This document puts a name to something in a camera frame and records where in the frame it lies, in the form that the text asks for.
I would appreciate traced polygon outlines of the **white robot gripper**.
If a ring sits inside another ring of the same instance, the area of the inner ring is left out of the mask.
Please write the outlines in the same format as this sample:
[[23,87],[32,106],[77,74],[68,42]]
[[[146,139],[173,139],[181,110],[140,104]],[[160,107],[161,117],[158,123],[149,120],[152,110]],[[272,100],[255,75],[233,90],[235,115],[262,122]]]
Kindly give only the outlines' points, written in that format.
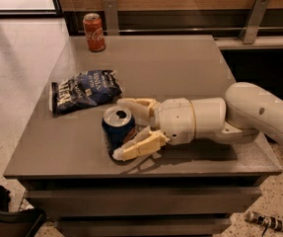
[[[179,145],[192,141],[195,135],[195,116],[192,103],[185,99],[168,99],[161,104],[155,99],[123,98],[116,102],[131,111],[138,125],[146,126],[131,140],[113,151],[116,161],[128,161],[153,154],[169,144]],[[152,130],[154,125],[159,130]]]

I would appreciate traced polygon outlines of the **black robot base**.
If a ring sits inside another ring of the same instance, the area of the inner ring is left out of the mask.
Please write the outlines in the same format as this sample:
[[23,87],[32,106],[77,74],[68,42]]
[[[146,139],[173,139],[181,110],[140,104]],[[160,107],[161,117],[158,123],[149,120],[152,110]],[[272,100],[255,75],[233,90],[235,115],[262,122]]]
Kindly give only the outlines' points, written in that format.
[[10,192],[0,186],[0,237],[35,237],[46,220],[39,208],[9,211]]

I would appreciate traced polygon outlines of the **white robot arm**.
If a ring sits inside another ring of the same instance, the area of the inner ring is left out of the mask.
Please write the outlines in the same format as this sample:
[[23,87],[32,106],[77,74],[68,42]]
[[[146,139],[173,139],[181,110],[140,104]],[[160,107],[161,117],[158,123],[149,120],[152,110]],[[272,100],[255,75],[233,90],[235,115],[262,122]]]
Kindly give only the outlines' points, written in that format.
[[217,143],[250,143],[264,133],[283,146],[283,101],[251,83],[231,85],[223,98],[188,100],[120,99],[143,129],[115,149],[112,157],[126,161],[161,147],[194,139]]

